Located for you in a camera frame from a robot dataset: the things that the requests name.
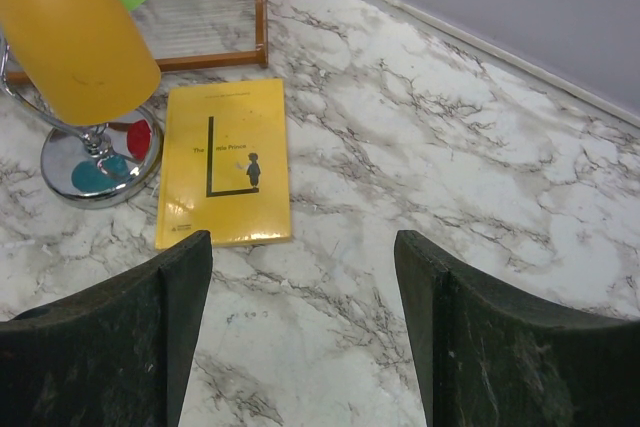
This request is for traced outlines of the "orange plastic wine glass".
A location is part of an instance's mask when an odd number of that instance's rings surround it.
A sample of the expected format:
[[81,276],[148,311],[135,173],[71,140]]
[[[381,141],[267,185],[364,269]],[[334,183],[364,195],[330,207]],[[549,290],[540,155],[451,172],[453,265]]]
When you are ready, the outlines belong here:
[[1,0],[1,32],[49,107],[73,126],[132,112],[161,80],[121,0]]

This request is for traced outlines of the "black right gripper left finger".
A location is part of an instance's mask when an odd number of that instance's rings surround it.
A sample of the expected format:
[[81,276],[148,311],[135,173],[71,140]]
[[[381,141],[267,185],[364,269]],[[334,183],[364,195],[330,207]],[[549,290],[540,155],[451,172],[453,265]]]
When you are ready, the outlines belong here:
[[4,426],[176,426],[212,274],[197,231],[1,324]]

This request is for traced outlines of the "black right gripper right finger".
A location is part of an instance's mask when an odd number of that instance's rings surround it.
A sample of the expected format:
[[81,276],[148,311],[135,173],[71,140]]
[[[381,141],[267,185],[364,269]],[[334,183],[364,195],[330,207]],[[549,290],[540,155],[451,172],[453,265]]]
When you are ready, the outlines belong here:
[[401,230],[394,263],[431,426],[635,426],[639,324],[531,295]]

